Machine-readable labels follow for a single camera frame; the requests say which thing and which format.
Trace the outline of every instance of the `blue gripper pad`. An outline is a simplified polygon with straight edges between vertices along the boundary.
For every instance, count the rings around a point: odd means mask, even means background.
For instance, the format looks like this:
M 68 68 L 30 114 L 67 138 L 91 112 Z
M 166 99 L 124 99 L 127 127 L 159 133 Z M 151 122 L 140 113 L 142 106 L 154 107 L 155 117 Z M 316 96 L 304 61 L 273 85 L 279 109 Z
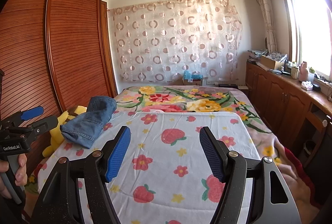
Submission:
M 210 137 L 207 134 L 207 130 L 205 128 L 207 128 L 207 127 L 203 127 L 200 129 L 200 144 L 202 145 L 204 154 L 206 156 L 207 162 L 210 165 L 213 176 L 217 177 L 220 182 L 225 182 L 224 181 L 225 174 L 222 171 L 223 161 L 220 158 L 220 156 L 218 155 L 218 153 L 215 149 L 215 145 L 212 143 Z
M 105 179 L 108 183 L 111 182 L 112 179 L 116 177 L 117 173 L 119 172 L 123 158 L 125 157 L 130 143 L 130 129 L 128 127 L 122 127 L 117 136 L 118 135 L 120 135 L 120 138 L 118 138 L 117 144 L 115 145 L 108 159 L 107 171 L 105 174 Z
M 42 115 L 44 112 L 43 107 L 38 106 L 22 112 L 21 119 L 24 121 L 30 120 L 36 116 Z

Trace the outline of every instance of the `jar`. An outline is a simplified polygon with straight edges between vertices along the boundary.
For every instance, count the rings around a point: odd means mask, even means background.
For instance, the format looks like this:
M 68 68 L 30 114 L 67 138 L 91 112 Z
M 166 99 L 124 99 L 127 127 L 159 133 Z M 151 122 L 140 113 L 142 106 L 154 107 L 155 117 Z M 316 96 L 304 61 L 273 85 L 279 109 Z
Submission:
M 293 79 L 297 79 L 298 78 L 298 73 L 299 73 L 299 67 L 298 66 L 292 66 L 292 69 L 290 71 L 290 76 Z

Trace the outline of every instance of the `window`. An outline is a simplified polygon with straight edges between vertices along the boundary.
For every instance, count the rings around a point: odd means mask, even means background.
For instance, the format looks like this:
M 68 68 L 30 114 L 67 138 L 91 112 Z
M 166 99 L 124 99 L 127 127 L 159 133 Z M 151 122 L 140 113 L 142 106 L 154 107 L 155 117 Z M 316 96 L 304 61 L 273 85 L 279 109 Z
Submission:
M 325 0 L 286 0 L 291 24 L 289 60 L 306 61 L 331 80 L 331 11 Z

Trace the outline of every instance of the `cardboard box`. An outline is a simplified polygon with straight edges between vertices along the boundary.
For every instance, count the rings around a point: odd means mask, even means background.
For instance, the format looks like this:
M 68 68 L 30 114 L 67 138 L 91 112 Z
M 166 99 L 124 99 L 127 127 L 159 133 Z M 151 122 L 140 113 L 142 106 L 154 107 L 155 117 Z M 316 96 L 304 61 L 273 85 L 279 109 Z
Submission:
M 274 61 L 266 56 L 261 56 L 260 63 L 272 70 L 280 70 L 281 66 L 284 65 L 284 62 Z
M 201 86 L 203 80 L 202 79 L 193 79 L 192 82 L 188 82 L 187 79 L 183 80 L 183 85 L 184 86 Z

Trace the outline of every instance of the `wooden wardrobe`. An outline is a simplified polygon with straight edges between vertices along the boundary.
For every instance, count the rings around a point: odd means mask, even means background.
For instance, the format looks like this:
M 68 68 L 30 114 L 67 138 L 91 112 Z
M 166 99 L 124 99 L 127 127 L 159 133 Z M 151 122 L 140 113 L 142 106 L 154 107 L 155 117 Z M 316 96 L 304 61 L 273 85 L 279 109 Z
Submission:
M 2 119 L 38 105 L 44 107 L 40 118 L 58 116 L 72 106 L 87 106 L 92 96 L 117 94 L 105 4 L 8 0 L 0 13 Z M 28 174 L 49 141 L 45 134 L 32 145 Z

